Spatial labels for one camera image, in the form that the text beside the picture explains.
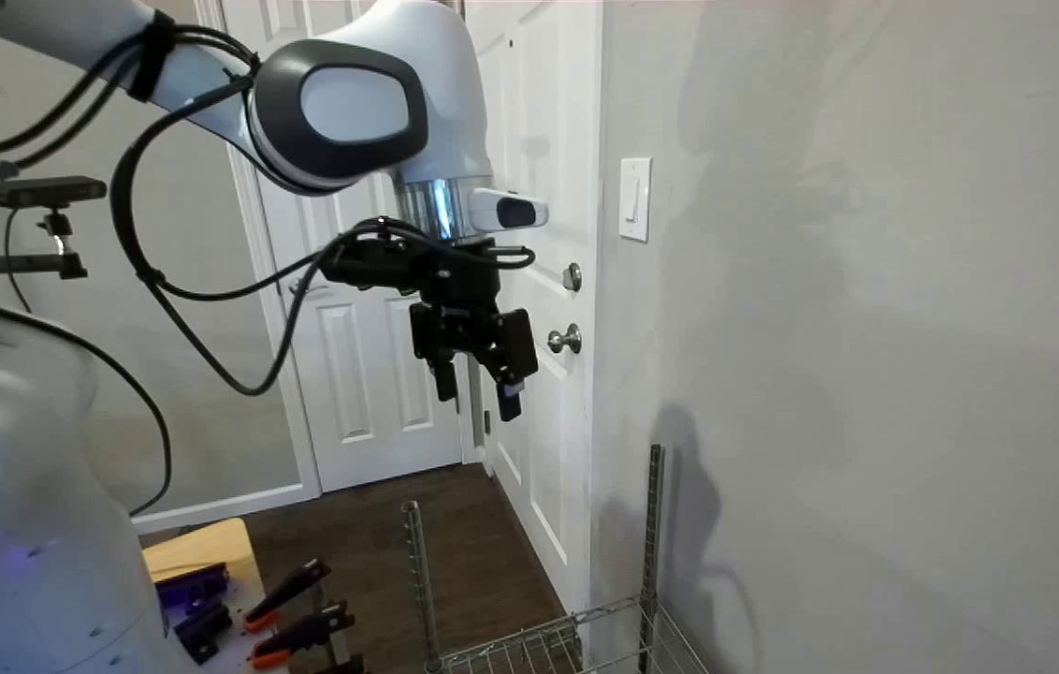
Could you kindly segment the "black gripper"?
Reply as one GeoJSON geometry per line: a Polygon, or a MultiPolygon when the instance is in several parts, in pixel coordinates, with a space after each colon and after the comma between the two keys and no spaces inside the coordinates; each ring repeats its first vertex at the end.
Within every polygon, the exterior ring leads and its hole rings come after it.
{"type": "Polygon", "coordinates": [[[531,317],[503,310],[503,275],[529,267],[529,246],[441,245],[405,221],[368,219],[330,245],[325,278],[355,287],[413,291],[413,352],[432,366],[437,401],[456,401],[453,357],[475,357],[498,382],[498,417],[526,412],[522,382],[541,372],[531,317]]]}

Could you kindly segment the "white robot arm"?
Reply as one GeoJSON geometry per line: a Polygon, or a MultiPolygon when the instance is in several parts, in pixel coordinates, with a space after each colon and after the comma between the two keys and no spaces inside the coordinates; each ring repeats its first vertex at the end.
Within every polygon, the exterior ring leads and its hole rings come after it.
{"type": "Polygon", "coordinates": [[[498,412],[522,412],[541,372],[531,317],[498,291],[531,255],[506,236],[547,226],[552,210],[494,185],[478,55],[445,0],[375,0],[271,51],[150,0],[0,0],[0,39],[119,88],[164,125],[225,139],[296,195],[391,175],[402,214],[342,236],[322,275],[410,291],[413,352],[437,395],[456,395],[453,358],[472,357],[494,380],[498,412]]]}

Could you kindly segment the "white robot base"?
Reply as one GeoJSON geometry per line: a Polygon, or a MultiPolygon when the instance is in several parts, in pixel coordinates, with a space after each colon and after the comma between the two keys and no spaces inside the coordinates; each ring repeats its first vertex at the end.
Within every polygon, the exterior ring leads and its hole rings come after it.
{"type": "Polygon", "coordinates": [[[85,457],[93,363],[0,317],[0,674],[199,674],[85,457]]]}

